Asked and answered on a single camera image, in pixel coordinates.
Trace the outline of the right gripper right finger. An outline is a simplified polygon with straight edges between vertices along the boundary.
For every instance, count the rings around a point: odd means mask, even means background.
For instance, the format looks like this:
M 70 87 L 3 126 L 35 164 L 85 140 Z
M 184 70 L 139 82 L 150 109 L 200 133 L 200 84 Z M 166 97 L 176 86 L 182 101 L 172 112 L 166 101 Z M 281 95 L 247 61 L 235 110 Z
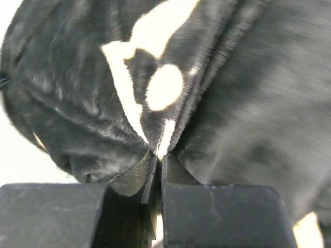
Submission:
M 270 187 L 201 185 L 173 156 L 162 162 L 165 247 L 296 247 Z

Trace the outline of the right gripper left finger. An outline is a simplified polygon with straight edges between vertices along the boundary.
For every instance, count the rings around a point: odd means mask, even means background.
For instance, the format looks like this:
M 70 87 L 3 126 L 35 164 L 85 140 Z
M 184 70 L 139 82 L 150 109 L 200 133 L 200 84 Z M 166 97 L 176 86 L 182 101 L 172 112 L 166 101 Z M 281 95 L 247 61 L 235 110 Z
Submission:
M 151 247 L 158 215 L 157 158 L 148 152 L 110 185 L 1 187 L 1 247 Z

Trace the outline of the black pillowcase with tan flowers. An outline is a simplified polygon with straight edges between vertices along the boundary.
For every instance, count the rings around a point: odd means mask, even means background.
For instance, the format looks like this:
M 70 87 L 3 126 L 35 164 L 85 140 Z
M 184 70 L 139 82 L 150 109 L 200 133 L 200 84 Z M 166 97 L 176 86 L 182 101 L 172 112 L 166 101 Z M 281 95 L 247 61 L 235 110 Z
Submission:
M 81 183 L 131 196 L 168 158 L 272 187 L 298 246 L 330 247 L 330 1 L 23 1 L 1 91 Z

